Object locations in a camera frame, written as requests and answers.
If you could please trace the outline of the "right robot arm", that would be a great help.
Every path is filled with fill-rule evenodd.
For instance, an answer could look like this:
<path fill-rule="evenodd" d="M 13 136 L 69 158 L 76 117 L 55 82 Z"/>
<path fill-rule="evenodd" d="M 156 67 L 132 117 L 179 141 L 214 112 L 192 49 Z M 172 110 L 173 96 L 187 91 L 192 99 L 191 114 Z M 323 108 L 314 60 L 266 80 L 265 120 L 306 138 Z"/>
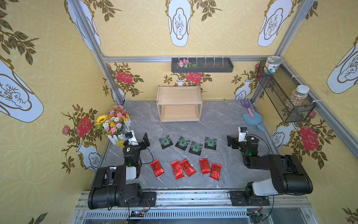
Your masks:
<path fill-rule="evenodd" d="M 313 192 L 313 183 L 300 160 L 294 155 L 258 155 L 259 139 L 227 136 L 227 145 L 240 150 L 248 169 L 268 170 L 270 178 L 249 182 L 244 191 L 229 191 L 233 206 L 247 204 L 270 205 L 268 197 L 276 195 L 306 195 Z"/>

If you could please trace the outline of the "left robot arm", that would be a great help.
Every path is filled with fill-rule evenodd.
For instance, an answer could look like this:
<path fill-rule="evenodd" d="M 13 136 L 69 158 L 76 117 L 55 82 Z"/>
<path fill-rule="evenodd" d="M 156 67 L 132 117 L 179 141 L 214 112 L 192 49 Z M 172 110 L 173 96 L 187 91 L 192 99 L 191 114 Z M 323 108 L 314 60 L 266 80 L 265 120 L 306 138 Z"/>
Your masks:
<path fill-rule="evenodd" d="M 127 142 L 123 147 L 125 163 L 118 166 L 100 167 L 88 196 L 88 207 L 94 209 L 112 209 L 112 207 L 140 206 L 147 200 L 138 183 L 127 184 L 129 180 L 138 179 L 142 162 L 141 151 L 148 149 L 150 142 L 147 134 L 136 145 Z"/>

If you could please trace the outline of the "green tea bag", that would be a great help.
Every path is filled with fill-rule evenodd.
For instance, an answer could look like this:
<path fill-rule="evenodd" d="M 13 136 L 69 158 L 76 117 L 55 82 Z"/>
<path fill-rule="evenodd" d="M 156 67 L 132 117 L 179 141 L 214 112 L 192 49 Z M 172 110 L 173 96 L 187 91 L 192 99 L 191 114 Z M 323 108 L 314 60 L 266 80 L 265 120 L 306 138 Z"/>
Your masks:
<path fill-rule="evenodd" d="M 185 151 L 186 148 L 188 147 L 188 145 L 190 144 L 190 142 L 191 142 L 191 141 L 190 141 L 188 138 L 185 138 L 185 137 L 181 136 L 181 137 L 179 138 L 179 140 L 177 141 L 177 143 L 176 143 L 175 146 L 176 146 L 177 148 L 179 148 L 179 149 Z"/>
<path fill-rule="evenodd" d="M 201 155 L 202 149 L 203 149 L 203 144 L 192 141 L 190 148 L 189 148 L 189 153 L 192 153 L 195 155 Z"/>
<path fill-rule="evenodd" d="M 162 138 L 159 138 L 159 142 L 162 149 L 168 148 L 173 145 L 170 135 L 166 135 Z"/>
<path fill-rule="evenodd" d="M 217 139 L 216 138 L 210 138 L 210 137 L 206 136 L 205 137 L 204 148 L 216 150 L 216 147 L 217 147 Z"/>

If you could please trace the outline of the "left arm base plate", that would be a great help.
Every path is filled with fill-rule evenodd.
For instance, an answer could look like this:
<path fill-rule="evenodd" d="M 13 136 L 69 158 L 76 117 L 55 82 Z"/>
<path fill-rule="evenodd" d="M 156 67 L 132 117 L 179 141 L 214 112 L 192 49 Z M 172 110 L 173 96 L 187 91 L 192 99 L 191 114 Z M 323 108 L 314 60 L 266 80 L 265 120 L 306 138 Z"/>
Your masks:
<path fill-rule="evenodd" d="M 154 207 L 156 196 L 156 192 L 151 191 L 129 193 L 117 207 Z"/>

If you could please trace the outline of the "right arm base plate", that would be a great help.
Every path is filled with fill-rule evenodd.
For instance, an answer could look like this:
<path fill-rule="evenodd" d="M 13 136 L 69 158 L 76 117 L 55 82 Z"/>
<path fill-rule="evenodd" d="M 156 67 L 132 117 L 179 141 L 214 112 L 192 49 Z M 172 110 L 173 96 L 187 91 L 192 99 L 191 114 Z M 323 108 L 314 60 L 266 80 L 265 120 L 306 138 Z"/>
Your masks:
<path fill-rule="evenodd" d="M 228 197 L 232 203 L 232 206 L 269 206 L 270 202 L 268 197 L 250 195 L 244 191 L 234 191 L 231 190 L 228 192 Z"/>

